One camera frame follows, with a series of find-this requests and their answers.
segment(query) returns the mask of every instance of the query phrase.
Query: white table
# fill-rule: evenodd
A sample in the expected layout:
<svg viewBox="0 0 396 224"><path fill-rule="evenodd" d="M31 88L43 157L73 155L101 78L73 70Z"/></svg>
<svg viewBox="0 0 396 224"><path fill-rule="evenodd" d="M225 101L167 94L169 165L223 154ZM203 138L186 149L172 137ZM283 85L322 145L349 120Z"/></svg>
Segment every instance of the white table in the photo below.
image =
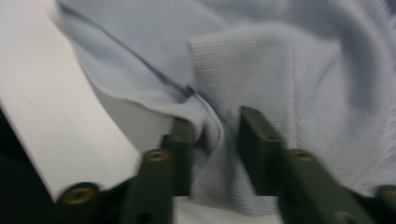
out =
<svg viewBox="0 0 396 224"><path fill-rule="evenodd" d="M102 108L63 31L51 0L0 3L0 103L54 200L77 182L116 186L139 159L128 127L121 131ZM171 125L164 120L162 132ZM177 223L279 223L183 200L176 211Z"/></svg>

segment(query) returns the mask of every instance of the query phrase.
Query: knit fabric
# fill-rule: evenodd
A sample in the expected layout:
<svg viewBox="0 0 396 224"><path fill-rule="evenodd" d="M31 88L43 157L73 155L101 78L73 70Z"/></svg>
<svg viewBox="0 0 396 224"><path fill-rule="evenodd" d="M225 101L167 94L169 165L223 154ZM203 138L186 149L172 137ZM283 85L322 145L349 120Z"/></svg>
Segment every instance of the knit fabric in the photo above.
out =
<svg viewBox="0 0 396 224"><path fill-rule="evenodd" d="M239 106L341 184L396 184L396 34L380 0L58 0L103 92L189 120L207 140L192 197L266 214L236 153ZM144 151L151 148L139 148Z"/></svg>

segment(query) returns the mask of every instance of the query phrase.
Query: cloth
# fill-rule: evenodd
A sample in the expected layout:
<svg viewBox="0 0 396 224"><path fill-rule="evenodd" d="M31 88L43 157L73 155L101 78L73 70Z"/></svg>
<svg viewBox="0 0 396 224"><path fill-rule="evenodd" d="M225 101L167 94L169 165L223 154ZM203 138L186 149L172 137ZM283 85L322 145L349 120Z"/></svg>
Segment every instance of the cloth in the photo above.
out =
<svg viewBox="0 0 396 224"><path fill-rule="evenodd" d="M103 92L189 120L205 138L192 197L266 214L239 160L239 106L341 184L396 184L396 35L380 0L58 0Z"/></svg>
<svg viewBox="0 0 396 224"><path fill-rule="evenodd" d="M390 13L394 14L396 12L396 1L395 0L387 0L387 3L389 5Z"/></svg>

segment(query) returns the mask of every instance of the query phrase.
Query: light blue fabric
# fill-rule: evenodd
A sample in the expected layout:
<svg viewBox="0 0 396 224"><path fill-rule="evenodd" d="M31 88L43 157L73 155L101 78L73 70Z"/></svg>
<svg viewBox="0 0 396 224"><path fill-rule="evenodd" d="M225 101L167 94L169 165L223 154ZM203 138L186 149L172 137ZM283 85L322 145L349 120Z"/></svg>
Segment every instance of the light blue fabric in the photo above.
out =
<svg viewBox="0 0 396 224"><path fill-rule="evenodd" d="M389 5L389 11L391 14L396 13L396 1L395 0L387 0Z"/></svg>
<svg viewBox="0 0 396 224"><path fill-rule="evenodd" d="M240 105L259 109L288 148L318 155L342 184L396 184L396 34L385 2L58 2L95 86L206 136L196 200L273 210L235 151Z"/></svg>

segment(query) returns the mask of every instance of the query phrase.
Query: brass screw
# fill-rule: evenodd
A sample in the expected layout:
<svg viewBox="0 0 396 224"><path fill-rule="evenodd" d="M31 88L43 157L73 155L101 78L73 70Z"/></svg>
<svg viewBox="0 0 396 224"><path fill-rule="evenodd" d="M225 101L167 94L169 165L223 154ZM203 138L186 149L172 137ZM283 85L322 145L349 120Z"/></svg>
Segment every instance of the brass screw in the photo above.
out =
<svg viewBox="0 0 396 224"><path fill-rule="evenodd" d="M314 159L311 156L311 154L300 149L292 150L291 155L293 155L295 158L297 158L300 161L312 161Z"/></svg>
<svg viewBox="0 0 396 224"><path fill-rule="evenodd" d="M64 195L64 203L79 204L91 200L96 191L90 188L72 189Z"/></svg>
<svg viewBox="0 0 396 224"><path fill-rule="evenodd" d="M168 157L169 155L165 151L153 151L146 156L149 161L164 161L168 159Z"/></svg>

